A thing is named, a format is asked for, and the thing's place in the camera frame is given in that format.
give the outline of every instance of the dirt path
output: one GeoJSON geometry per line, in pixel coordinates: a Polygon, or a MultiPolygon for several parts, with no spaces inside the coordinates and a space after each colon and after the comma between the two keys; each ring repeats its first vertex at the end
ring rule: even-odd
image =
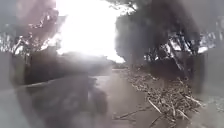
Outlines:
{"type": "MultiPolygon", "coordinates": [[[[149,106],[144,94],[116,71],[103,76],[67,77],[0,93],[4,128],[148,128],[159,114],[141,111],[126,119],[116,116],[149,106]]],[[[165,128],[163,120],[155,126],[165,128]]]]}

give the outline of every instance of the dead branch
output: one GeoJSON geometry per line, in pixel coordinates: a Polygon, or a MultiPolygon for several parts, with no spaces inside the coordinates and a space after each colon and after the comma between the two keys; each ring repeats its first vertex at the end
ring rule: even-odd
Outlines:
{"type": "Polygon", "coordinates": [[[153,120],[152,121],[152,123],[149,125],[149,128],[152,128],[154,125],[155,125],[155,123],[156,123],[156,121],[158,121],[160,118],[162,118],[163,116],[162,115],[160,115],[160,116],[158,116],[155,120],[153,120]]]}
{"type": "Polygon", "coordinates": [[[159,108],[158,107],[156,107],[156,105],[155,104],[153,104],[152,103],[152,101],[151,100],[149,100],[149,98],[148,98],[148,101],[149,101],[149,103],[160,113],[160,114],[162,114],[162,112],[159,110],[159,108]]]}
{"type": "Polygon", "coordinates": [[[135,113],[137,113],[137,112],[140,112],[140,111],[146,111],[146,110],[148,110],[148,109],[150,109],[150,108],[151,108],[151,106],[147,106],[147,107],[145,107],[145,108],[141,108],[141,109],[138,109],[138,110],[136,110],[136,111],[129,112],[129,113],[126,113],[126,114],[121,115],[121,116],[118,116],[118,117],[114,117],[113,119],[114,119],[114,120],[121,120],[122,118],[128,117],[128,116],[133,115],[133,114],[135,114],[135,113]]]}

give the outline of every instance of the tree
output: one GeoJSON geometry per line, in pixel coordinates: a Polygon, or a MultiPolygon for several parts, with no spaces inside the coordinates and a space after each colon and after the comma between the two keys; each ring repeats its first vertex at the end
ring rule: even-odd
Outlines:
{"type": "MultiPolygon", "coordinates": [[[[113,3],[128,7],[136,6],[133,12],[120,16],[116,23],[117,52],[126,61],[133,61],[133,56],[135,59],[142,58],[145,53],[151,61],[173,57],[177,65],[180,65],[173,43],[181,48],[183,54],[185,52],[192,55],[198,53],[200,33],[190,15],[177,0],[172,2],[114,0],[113,3]]],[[[187,71],[186,57],[182,58],[182,66],[178,66],[184,72],[187,71]]]]}

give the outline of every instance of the bright sky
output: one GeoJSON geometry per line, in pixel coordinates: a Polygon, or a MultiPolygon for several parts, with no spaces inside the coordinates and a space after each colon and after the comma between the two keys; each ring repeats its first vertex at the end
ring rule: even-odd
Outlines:
{"type": "Polygon", "coordinates": [[[62,48],[59,52],[77,51],[88,55],[104,55],[123,62],[116,54],[115,21],[119,12],[100,0],[57,0],[60,15],[68,15],[61,28],[62,48]]]}

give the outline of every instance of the road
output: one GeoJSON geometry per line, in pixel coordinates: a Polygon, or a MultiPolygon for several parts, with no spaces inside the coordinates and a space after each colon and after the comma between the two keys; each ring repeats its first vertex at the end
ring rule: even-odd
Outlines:
{"type": "MultiPolygon", "coordinates": [[[[114,119],[150,106],[118,71],[1,90],[0,124],[4,128],[148,128],[159,116],[153,109],[114,119]]],[[[155,128],[165,127],[164,122],[159,120],[155,128]]]]}

